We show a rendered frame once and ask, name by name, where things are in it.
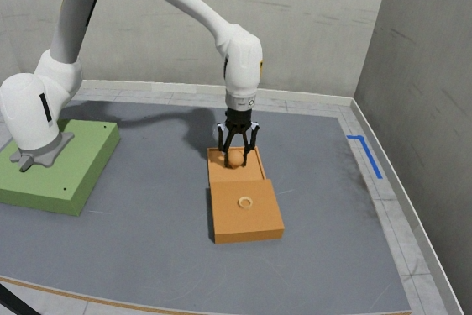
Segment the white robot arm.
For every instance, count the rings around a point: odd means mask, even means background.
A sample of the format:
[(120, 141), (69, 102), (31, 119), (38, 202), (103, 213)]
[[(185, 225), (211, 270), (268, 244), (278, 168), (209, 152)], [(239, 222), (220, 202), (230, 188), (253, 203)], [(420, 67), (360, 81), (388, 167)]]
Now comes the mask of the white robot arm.
[[(60, 132), (57, 120), (81, 87), (78, 55), (96, 1), (63, 0), (51, 47), (42, 54), (34, 74), (10, 76), (0, 87), (1, 114), (18, 146), (9, 159), (18, 162), (20, 171), (31, 165), (50, 168), (75, 138), (72, 132)], [(250, 110), (262, 70), (260, 40), (238, 24), (226, 22), (202, 0), (165, 1), (211, 32), (216, 49), (225, 56), (226, 105), (237, 111)]]

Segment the tan rimmed tray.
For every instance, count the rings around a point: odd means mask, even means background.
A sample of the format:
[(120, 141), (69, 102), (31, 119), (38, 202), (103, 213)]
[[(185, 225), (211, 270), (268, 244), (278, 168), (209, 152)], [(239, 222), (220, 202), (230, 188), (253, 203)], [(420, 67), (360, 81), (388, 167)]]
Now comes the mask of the tan rimmed tray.
[(224, 165), (224, 155), (218, 148), (207, 148), (210, 182), (264, 180), (265, 173), (257, 146), (247, 154), (247, 163), (234, 167)]

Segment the tan ball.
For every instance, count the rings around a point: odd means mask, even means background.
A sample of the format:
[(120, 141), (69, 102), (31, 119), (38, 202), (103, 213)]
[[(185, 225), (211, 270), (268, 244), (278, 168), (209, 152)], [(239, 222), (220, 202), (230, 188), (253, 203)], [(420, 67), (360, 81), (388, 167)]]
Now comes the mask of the tan ball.
[(244, 162), (244, 155), (239, 150), (232, 150), (228, 153), (228, 163), (231, 166), (237, 167), (242, 165)]

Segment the brown square box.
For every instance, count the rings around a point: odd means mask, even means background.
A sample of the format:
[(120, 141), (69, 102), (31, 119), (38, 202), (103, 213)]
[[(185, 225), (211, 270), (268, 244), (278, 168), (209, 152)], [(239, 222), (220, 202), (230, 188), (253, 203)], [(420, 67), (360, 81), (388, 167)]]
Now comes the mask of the brown square box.
[(211, 182), (211, 191), (215, 244), (281, 239), (285, 228), (270, 179)]

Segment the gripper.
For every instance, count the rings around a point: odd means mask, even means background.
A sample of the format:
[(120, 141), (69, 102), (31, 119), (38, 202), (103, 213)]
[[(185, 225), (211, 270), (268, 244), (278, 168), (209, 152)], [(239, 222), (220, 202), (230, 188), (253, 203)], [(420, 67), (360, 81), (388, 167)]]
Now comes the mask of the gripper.
[[(232, 142), (233, 136), (235, 134), (242, 134), (244, 139), (244, 166), (246, 166), (247, 162), (247, 154), (250, 153), (251, 150), (254, 150), (255, 141), (256, 141), (256, 134), (259, 130), (259, 125), (257, 122), (251, 122), (251, 113), (252, 108), (246, 111), (237, 111), (233, 110), (232, 108), (227, 109), (227, 119), (225, 123), (218, 123), (218, 149), (222, 151), (224, 155), (224, 164), (225, 167), (228, 167), (228, 149)], [(227, 127), (228, 129), (228, 136), (226, 138), (225, 144), (223, 145), (223, 131), (224, 128)], [(250, 144), (248, 144), (246, 131), (249, 128), (252, 128), (251, 132), (251, 139)]]

